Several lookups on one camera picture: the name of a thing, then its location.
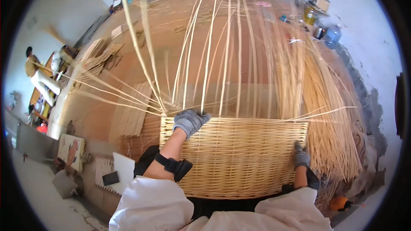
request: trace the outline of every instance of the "white sleeve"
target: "white sleeve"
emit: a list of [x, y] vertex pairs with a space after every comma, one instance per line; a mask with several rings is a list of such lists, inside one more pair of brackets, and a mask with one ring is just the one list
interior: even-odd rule
[[177, 230], [193, 212], [193, 203], [175, 182], [137, 176], [123, 192], [109, 230]]
[[291, 193], [260, 201], [256, 213], [270, 216], [297, 230], [332, 230], [330, 219], [315, 207], [317, 190], [302, 187]]

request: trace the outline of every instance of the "wicker basket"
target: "wicker basket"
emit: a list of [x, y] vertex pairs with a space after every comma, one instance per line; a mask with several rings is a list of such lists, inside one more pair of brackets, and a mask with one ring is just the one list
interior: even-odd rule
[[[173, 132], [162, 118], [160, 147]], [[187, 197], [246, 199], [272, 195], [294, 180], [295, 141], [306, 143], [308, 123], [211, 118], [184, 142], [181, 157], [193, 164], [179, 182]]]

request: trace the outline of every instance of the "black pants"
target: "black pants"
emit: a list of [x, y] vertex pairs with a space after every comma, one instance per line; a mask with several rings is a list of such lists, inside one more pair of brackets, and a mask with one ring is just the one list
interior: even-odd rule
[[[154, 160], [154, 156], [159, 152], [159, 146], [150, 146], [136, 162], [134, 168], [134, 177], [137, 175], [142, 176], [151, 162]], [[311, 171], [307, 170], [307, 182], [308, 187], [318, 190], [320, 188], [320, 181]], [[282, 186], [281, 193], [272, 194], [260, 198], [253, 199], [239, 199], [239, 200], [216, 200], [216, 199], [204, 199], [196, 197], [188, 197], [188, 199], [194, 204], [194, 213], [192, 219], [196, 220], [201, 216], [211, 217], [215, 211], [251, 211], [254, 212], [256, 205], [265, 199], [276, 197], [282, 194], [287, 194], [294, 191], [292, 184], [285, 184]]]

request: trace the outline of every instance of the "black wrist strap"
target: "black wrist strap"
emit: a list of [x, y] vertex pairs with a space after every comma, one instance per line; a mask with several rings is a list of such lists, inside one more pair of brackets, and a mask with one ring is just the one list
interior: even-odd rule
[[174, 174], [174, 181], [179, 182], [187, 172], [193, 167], [193, 164], [187, 160], [176, 161], [173, 158], [167, 159], [160, 153], [156, 153], [155, 160], [164, 166], [164, 170]]

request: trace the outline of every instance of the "gray knit glove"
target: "gray knit glove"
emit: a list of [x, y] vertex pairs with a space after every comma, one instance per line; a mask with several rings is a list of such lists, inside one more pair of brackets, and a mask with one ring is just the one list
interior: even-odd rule
[[303, 150], [299, 142], [295, 142], [295, 168], [299, 166], [310, 166], [310, 155], [308, 154], [308, 146]]
[[211, 118], [211, 114], [200, 115], [193, 109], [184, 110], [174, 116], [173, 131], [176, 127], [182, 128], [187, 134], [187, 139], [197, 132]]

